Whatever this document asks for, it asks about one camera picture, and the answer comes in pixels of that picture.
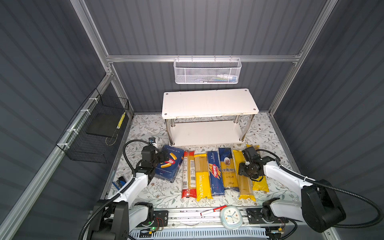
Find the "blue rigatoni pasta box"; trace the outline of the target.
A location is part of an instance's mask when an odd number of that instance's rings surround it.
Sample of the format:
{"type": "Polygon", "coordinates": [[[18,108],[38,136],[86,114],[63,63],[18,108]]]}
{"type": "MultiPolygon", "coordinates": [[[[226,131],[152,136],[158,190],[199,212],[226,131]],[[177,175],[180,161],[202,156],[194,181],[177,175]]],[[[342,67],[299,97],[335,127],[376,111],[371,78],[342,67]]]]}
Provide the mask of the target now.
{"type": "Polygon", "coordinates": [[[164,145],[166,158],[164,163],[159,163],[155,169],[155,177],[173,183],[184,159],[184,150],[164,145]]]}

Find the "blue yellow spaghetti bag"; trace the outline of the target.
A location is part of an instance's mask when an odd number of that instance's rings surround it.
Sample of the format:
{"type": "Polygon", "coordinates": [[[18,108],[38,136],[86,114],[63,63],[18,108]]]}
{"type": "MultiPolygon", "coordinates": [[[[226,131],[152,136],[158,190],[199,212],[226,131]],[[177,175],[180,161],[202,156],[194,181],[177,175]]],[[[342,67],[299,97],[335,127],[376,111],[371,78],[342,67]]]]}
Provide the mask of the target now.
{"type": "Polygon", "coordinates": [[[221,172],[224,188],[226,190],[239,191],[239,184],[235,169],[235,162],[230,148],[219,148],[221,172]]]}

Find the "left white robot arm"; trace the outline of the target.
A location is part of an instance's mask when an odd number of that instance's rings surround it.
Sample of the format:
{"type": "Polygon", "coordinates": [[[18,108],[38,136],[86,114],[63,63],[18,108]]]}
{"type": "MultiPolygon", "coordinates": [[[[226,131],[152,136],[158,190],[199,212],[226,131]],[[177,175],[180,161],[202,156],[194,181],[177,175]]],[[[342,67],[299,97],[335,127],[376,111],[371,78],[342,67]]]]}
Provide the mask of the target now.
{"type": "Polygon", "coordinates": [[[145,140],[130,140],[144,143],[142,159],[136,167],[129,161],[126,151],[123,157],[132,170],[130,180],[117,193],[106,200],[99,200],[93,213],[79,233],[79,240],[133,240],[130,232],[141,223],[152,222],[154,207],[149,203],[134,203],[156,174],[156,167],[165,162],[168,151],[159,150],[154,137],[145,140]]]}

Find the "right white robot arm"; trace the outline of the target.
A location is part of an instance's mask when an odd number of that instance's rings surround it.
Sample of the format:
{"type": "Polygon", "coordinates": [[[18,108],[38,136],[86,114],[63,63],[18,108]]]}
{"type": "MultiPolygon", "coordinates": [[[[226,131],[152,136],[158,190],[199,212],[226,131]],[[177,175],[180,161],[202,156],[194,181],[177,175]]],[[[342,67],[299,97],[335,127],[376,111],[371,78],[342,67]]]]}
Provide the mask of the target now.
{"type": "Polygon", "coordinates": [[[248,147],[242,151],[245,162],[239,164],[240,176],[248,177],[257,182],[259,178],[274,179],[299,197],[297,202],[287,202],[280,198],[272,198],[263,203],[261,215],[266,223],[272,223],[277,218],[286,218],[305,222],[312,230],[322,233],[329,228],[363,229],[379,224],[383,218],[383,210],[373,201],[359,194],[334,187],[326,180],[314,180],[284,167],[280,158],[267,151],[262,157],[262,149],[248,147]],[[361,200],[371,205],[377,216],[368,222],[358,224],[343,224],[347,214],[337,193],[361,200]]]}

